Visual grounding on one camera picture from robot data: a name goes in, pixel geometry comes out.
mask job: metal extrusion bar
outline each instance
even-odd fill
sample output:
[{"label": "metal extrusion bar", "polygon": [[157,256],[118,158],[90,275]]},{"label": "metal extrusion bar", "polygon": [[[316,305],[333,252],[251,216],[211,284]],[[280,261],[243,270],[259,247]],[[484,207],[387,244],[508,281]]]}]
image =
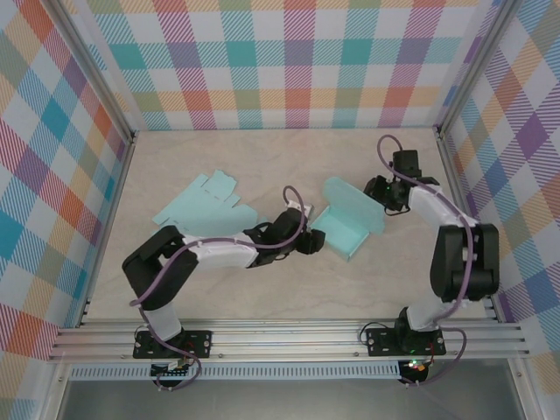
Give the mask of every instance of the metal extrusion bar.
[{"label": "metal extrusion bar", "polygon": [[453,164],[452,155],[449,152],[447,143],[442,139],[438,130],[434,128],[434,136],[436,137],[437,150],[439,151],[439,156],[441,157],[442,164],[444,166],[445,176],[449,182],[449,189],[451,190],[451,196],[453,197],[453,203],[470,215],[468,205],[466,204],[465,194],[459,183],[459,175],[457,174],[457,169]]},{"label": "metal extrusion bar", "polygon": [[132,155],[134,154],[135,147],[136,145],[134,143],[126,145],[126,149],[124,151],[124,159],[122,161],[121,173],[116,184],[115,195],[111,202],[111,207],[108,211],[107,222],[105,223],[105,227],[101,234],[101,241],[97,249],[97,255],[95,256],[94,266],[92,268],[89,281],[87,282],[87,291],[81,297],[79,306],[81,308],[81,311],[77,311],[75,314],[75,318],[73,319],[73,325],[75,326],[80,324],[81,318],[83,317],[84,312],[86,311],[86,308],[89,304],[89,300],[94,294],[95,283],[97,280],[97,276],[99,275],[99,270],[102,267],[103,257],[105,256],[105,249],[107,248],[107,243],[109,242],[109,234],[111,232],[111,228],[113,227],[113,222],[115,221],[116,210],[119,206],[121,195],[123,194],[124,183],[126,182],[126,177],[129,173],[130,163],[132,162]]},{"label": "metal extrusion bar", "polygon": [[457,89],[457,93],[451,101],[451,105],[441,123],[441,133],[445,137],[459,114],[463,110],[469,94],[473,91],[474,86],[479,80],[480,75],[486,70],[488,63],[492,59],[501,38],[506,33],[510,22],[515,13],[522,6],[523,0],[506,0],[502,2],[500,10],[493,21],[492,27],[482,40],[479,50],[469,67],[467,74]]},{"label": "metal extrusion bar", "polygon": [[[185,329],[213,331],[212,362],[281,361],[397,361],[402,356],[368,357],[357,334],[367,320],[294,321],[185,321]],[[390,326],[390,321],[383,320]],[[58,363],[138,362],[132,358],[138,321],[88,322],[79,329],[61,330],[51,353]],[[444,326],[463,328],[467,334],[464,359],[507,359],[529,355],[517,324],[488,319],[451,320]],[[453,359],[462,339],[444,333],[447,355]]]},{"label": "metal extrusion bar", "polygon": [[44,0],[42,4],[45,6],[52,21],[56,24],[57,29],[68,44],[73,57],[80,65],[81,71],[85,74],[86,79],[91,83],[99,96],[101,103],[107,110],[113,123],[115,123],[121,135],[126,138],[129,143],[132,143],[134,130],[126,121],[121,107],[105,82],[101,70],[95,63],[88,46],[83,42],[66,8],[60,3],[60,0]]},{"label": "metal extrusion bar", "polygon": [[38,420],[52,420],[58,417],[71,372],[72,366],[65,363],[54,366],[45,399],[38,400],[41,404],[38,408]]}]

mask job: cable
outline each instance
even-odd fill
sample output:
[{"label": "cable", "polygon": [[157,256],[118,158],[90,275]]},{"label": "cable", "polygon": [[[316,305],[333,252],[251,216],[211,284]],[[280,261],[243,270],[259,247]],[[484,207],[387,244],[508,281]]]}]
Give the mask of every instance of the cable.
[{"label": "cable", "polygon": [[382,326],[383,328],[387,328],[388,330],[390,329],[388,326],[386,326],[385,324],[382,324],[381,322],[376,322],[376,321],[372,321],[372,322],[368,322],[367,324],[365,324],[362,328],[360,333],[358,334],[358,341],[363,344],[364,346],[367,346],[368,343],[362,341],[361,339],[361,335],[364,333],[364,331],[366,331],[366,328],[368,328],[368,326],[371,326],[372,324],[377,324],[378,326]]},{"label": "cable", "polygon": [[388,213],[387,210],[388,210],[388,209],[387,209],[386,207],[383,208],[383,211],[385,212],[385,214],[386,214],[387,216],[393,217],[393,216],[400,216],[401,214],[409,213],[409,212],[410,212],[410,207],[407,206],[406,210],[403,210],[403,211],[401,211],[401,212],[396,212],[396,213]]},{"label": "cable", "polygon": [[[398,140],[398,138],[396,138],[395,136],[391,136],[390,134],[386,134],[384,136],[381,136],[379,138],[379,140],[377,141],[377,155],[379,156],[379,159],[381,160],[381,163],[391,173],[393,173],[393,175],[397,176],[400,179],[404,179],[405,181],[408,181],[415,186],[419,186],[420,188],[423,188],[428,193],[433,194],[435,197],[437,197],[439,200],[441,200],[443,202],[443,204],[452,213],[454,213],[457,216],[457,218],[461,221],[461,223],[465,227],[467,256],[466,256],[466,262],[465,262],[465,274],[463,275],[463,283],[461,284],[461,288],[458,292],[457,298],[456,298],[453,306],[451,308],[449,308],[448,310],[444,311],[443,313],[440,313],[439,315],[437,315],[433,319],[433,322],[437,323],[439,320],[445,319],[445,318],[451,316],[453,313],[455,313],[455,311],[460,307],[461,301],[465,297],[466,290],[467,290],[468,285],[469,285],[469,281],[471,280],[471,271],[473,269],[473,260],[474,260],[473,232],[471,232],[471,228],[468,224],[468,221],[466,221],[463,214],[455,207],[455,205],[453,203],[451,203],[447,199],[447,197],[445,197],[443,194],[437,192],[433,188],[431,188],[431,187],[429,187],[425,184],[422,184],[421,182],[418,182],[417,180],[415,180],[413,178],[410,178],[410,177],[407,177],[406,175],[401,174],[399,171],[396,171],[395,169],[393,169],[393,167],[390,164],[387,163],[387,161],[385,160],[385,158],[383,157],[383,154],[382,154],[382,143],[383,143],[383,140],[385,140],[386,138],[390,138],[391,140],[393,140],[396,143],[396,145],[398,146],[400,151],[403,150],[403,145]],[[458,352],[457,357],[455,359],[453,359],[451,364],[447,368],[439,371],[437,374],[432,376],[430,379],[422,382],[423,386],[424,385],[429,385],[429,384],[437,381],[438,379],[440,379],[442,376],[447,375],[449,372],[451,372],[457,366],[457,364],[459,363],[459,360],[463,356],[463,353],[465,352],[465,349],[466,349],[466,334],[463,330],[461,330],[460,328],[450,328],[450,327],[449,328],[443,328],[442,327],[441,331],[460,333],[463,336],[463,345],[461,346],[461,349]]]},{"label": "cable", "polygon": [[134,330],[134,339],[136,339],[137,334],[138,334],[138,330],[139,330],[140,328],[146,328],[146,325],[139,325],[139,326],[136,328],[136,330]]},{"label": "cable", "polygon": [[434,352],[434,345],[430,343],[430,352],[431,352],[431,358],[430,358],[430,365],[434,364],[434,357],[436,356],[436,352]]},{"label": "cable", "polygon": [[169,260],[167,260],[164,267],[159,271],[159,273],[157,273],[156,278],[154,279],[154,281],[152,282],[150,287],[142,294],[142,296],[140,296],[138,299],[135,299],[135,300],[133,300],[129,303],[130,306],[139,306],[138,309],[140,311],[140,315],[142,316],[142,319],[146,323],[146,325],[148,327],[148,330],[150,331],[151,336],[154,338],[154,340],[157,343],[159,343],[163,347],[166,347],[166,348],[172,350],[175,353],[182,354],[187,358],[193,359],[197,363],[198,368],[197,368],[197,371],[194,374],[194,376],[191,379],[188,379],[186,381],[182,381],[179,385],[177,385],[175,387],[172,387],[172,388],[171,387],[168,387],[168,388],[163,387],[161,385],[161,383],[159,382],[159,378],[161,377],[161,374],[156,376],[156,384],[159,386],[160,390],[164,389],[164,390],[167,390],[167,391],[171,392],[171,391],[174,391],[174,390],[182,389],[182,388],[190,385],[191,383],[194,382],[194,380],[197,377],[199,377],[201,369],[202,369],[202,364],[200,363],[200,359],[194,353],[188,353],[184,350],[180,350],[180,349],[176,348],[175,346],[171,346],[170,344],[166,343],[163,339],[161,339],[161,337],[159,337],[156,334],[156,332],[154,331],[154,329],[151,327],[150,321],[146,317],[146,314],[144,313],[144,310],[142,309],[141,303],[144,300],[146,300],[151,295],[151,293],[158,287],[162,278],[164,278],[165,273],[173,265],[173,263],[177,260],[177,258],[179,258],[179,256],[181,254],[183,254],[185,251],[187,251],[191,247],[199,246],[203,243],[209,243],[209,242],[233,242],[233,243],[238,243],[240,245],[244,245],[246,247],[251,247],[251,248],[255,248],[255,249],[278,249],[278,248],[285,247],[286,245],[295,241],[298,238],[299,234],[301,234],[301,231],[303,230],[304,225],[305,225],[305,212],[303,210],[305,207],[304,207],[304,200],[301,198],[301,195],[299,194],[298,190],[296,190],[296,188],[294,188],[291,185],[285,186],[282,190],[282,197],[283,197],[284,202],[286,204],[288,204],[288,198],[286,197],[286,192],[288,190],[291,190],[292,192],[294,192],[294,194],[296,194],[297,201],[299,203],[299,208],[302,209],[301,210],[301,219],[299,221],[299,226],[297,227],[296,232],[290,238],[288,238],[287,240],[282,241],[280,243],[273,244],[273,245],[264,245],[264,244],[257,244],[257,243],[253,243],[253,242],[237,241],[235,238],[225,238],[225,237],[224,238],[205,238],[205,239],[200,239],[198,241],[189,242],[184,247],[179,248],[177,250],[177,252],[175,252],[175,254],[173,254]]}]

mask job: work surface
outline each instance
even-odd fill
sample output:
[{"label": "work surface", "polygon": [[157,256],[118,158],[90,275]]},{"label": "work surface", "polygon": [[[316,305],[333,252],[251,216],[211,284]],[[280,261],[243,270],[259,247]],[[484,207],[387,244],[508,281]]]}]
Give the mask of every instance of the work surface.
[{"label": "work surface", "polygon": [[[283,210],[282,189],[295,186],[315,216],[327,206],[323,184],[340,177],[360,190],[374,176],[388,176],[375,152],[377,139],[393,134],[417,149],[425,176],[449,195],[431,129],[307,129],[143,132],[90,305],[89,319],[135,319],[135,297],[123,260],[156,230],[151,218],[199,174],[216,169],[237,180],[240,204],[273,221]],[[395,146],[384,144],[390,158]],[[195,273],[174,299],[181,318],[367,319],[395,318],[430,289],[436,233],[414,213],[385,218],[383,235],[372,234],[346,262],[326,244],[315,255],[292,253],[257,269]],[[457,313],[484,317],[482,304]]]}]

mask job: robotic arm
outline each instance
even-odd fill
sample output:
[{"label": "robotic arm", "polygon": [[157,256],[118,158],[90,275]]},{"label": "robotic arm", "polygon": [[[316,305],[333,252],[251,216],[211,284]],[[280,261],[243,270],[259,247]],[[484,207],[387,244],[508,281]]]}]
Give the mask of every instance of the robotic arm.
[{"label": "robotic arm", "polygon": [[[422,351],[434,340],[438,321],[457,304],[467,259],[472,259],[468,287],[460,305],[493,295],[499,286],[498,230],[480,224],[458,210],[443,194],[434,178],[422,176],[416,150],[399,150],[389,166],[392,180],[383,176],[371,179],[364,193],[397,214],[414,211],[437,231],[436,247],[430,267],[431,291],[402,309],[395,321],[395,338],[405,354]],[[472,255],[467,253],[465,222],[473,238]]]},{"label": "robotic arm", "polygon": [[[311,206],[300,210],[300,205],[289,201],[287,207],[273,223],[261,223],[228,238],[198,238],[182,235],[175,226],[163,227],[133,252],[122,269],[141,301],[151,330],[170,346],[185,348],[188,333],[181,327],[172,300],[194,272],[223,267],[251,269],[284,259],[294,250],[306,255],[321,250],[325,233],[307,230]],[[303,228],[296,235],[302,217]],[[169,259],[165,268],[162,257]]]}]

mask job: plaid wallpaper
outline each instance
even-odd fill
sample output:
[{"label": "plaid wallpaper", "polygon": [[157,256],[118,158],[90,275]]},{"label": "plaid wallpaper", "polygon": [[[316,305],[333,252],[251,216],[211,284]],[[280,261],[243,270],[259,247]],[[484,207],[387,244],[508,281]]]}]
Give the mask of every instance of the plaid wallpaper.
[{"label": "plaid wallpaper", "polygon": [[65,0],[148,130],[431,126],[491,2]]},{"label": "plaid wallpaper", "polygon": [[500,230],[501,306],[560,409],[560,2],[525,1],[449,134],[472,213]]},{"label": "plaid wallpaper", "polygon": [[484,17],[484,21],[479,28],[479,31],[474,37],[474,41],[469,48],[468,53],[466,54],[465,58],[463,59],[463,63],[461,64],[460,69],[458,70],[457,74],[455,75],[455,79],[453,80],[453,84],[447,93],[447,96],[444,100],[444,105],[439,110],[439,114],[437,115],[437,119],[435,125],[440,125],[443,119],[445,118],[445,114],[447,114],[447,110],[452,103],[453,98],[457,92],[457,89],[463,82],[466,76],[466,72],[470,68],[471,64],[473,63],[473,59],[476,56],[476,53],[479,51],[480,45],[482,43],[482,39],[487,35],[488,30],[491,28],[498,11],[500,10],[501,5],[504,3],[504,0],[493,0],[490,9],[486,13]]},{"label": "plaid wallpaper", "polygon": [[39,0],[0,0],[0,419],[34,381],[95,257],[125,143]]}]

